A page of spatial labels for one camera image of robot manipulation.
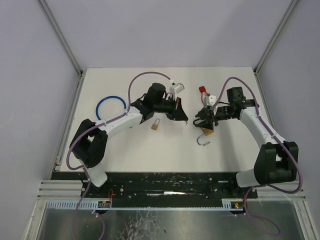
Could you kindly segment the red cable padlock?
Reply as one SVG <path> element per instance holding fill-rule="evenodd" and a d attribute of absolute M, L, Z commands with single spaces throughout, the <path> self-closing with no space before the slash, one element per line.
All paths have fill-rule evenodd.
<path fill-rule="evenodd" d="M 204 86 L 200 86 L 198 88 L 199 92 L 201 93 L 201 102 L 204 104 L 204 99 L 206 96 L 209 96 L 210 94 L 207 92 L 206 88 Z"/>

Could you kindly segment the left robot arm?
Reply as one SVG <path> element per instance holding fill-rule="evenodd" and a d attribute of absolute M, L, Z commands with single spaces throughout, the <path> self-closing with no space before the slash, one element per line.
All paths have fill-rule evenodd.
<path fill-rule="evenodd" d="M 71 141 L 67 158 L 73 154 L 82 163 L 81 168 L 91 184 L 100 188 L 108 180 L 101 164 L 108 139 L 146 122 L 155 113 L 165 114 L 171 121 L 187 122 L 182 99 L 178 97 L 184 89 L 182 83 L 174 83 L 166 92 L 164 85 L 153 83 L 147 93 L 132 102 L 123 113 L 97 122 L 83 120 Z"/>

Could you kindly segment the small brass padlock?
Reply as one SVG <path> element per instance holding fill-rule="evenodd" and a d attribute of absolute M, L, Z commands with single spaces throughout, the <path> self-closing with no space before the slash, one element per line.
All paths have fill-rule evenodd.
<path fill-rule="evenodd" d="M 152 126 L 151 126 L 151 129 L 154 130 L 154 131 L 156 131 L 156 130 L 158 129 L 158 127 L 159 127 L 160 121 L 161 121 L 161 120 L 160 120 L 159 118 L 156 118 L 155 121 L 154 121 L 154 123 L 153 123 Z"/>

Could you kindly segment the blue cable lock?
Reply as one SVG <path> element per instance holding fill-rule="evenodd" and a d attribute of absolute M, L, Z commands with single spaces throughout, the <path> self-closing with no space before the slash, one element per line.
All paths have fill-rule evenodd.
<path fill-rule="evenodd" d="M 104 119 L 109 114 L 115 114 L 120 111 L 120 104 L 116 103 L 116 101 L 120 101 L 122 103 L 122 108 L 125 110 L 127 108 L 126 101 L 116 95 L 109 95 L 102 98 L 95 107 L 95 115 L 98 120 Z"/>

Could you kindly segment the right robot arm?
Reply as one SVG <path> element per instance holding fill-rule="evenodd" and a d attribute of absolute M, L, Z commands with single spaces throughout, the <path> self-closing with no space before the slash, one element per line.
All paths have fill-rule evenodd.
<path fill-rule="evenodd" d="M 236 174 L 237 185 L 245 188 L 294 181 L 298 173 L 295 167 L 298 145 L 276 134 L 264 116 L 257 113 L 259 105 L 254 99 L 246 99 L 241 87 L 232 87 L 226 93 L 228 102 L 220 107 L 214 105 L 220 103 L 216 96 L 203 93 L 203 108 L 196 114 L 193 125 L 212 131 L 220 121 L 237 119 L 247 127 L 259 153 L 252 169 Z"/>

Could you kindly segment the black padlock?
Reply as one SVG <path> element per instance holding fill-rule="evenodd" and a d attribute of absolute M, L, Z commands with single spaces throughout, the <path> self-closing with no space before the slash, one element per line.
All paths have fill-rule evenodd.
<path fill-rule="evenodd" d="M 199 123 L 200 123 L 201 121 L 203 121 L 203 120 L 200 120 L 200 119 L 198 119 L 198 118 L 195 117 L 195 120 L 194 120 L 192 123 L 193 123 L 193 125 L 194 125 L 195 127 L 199 128 Z"/>

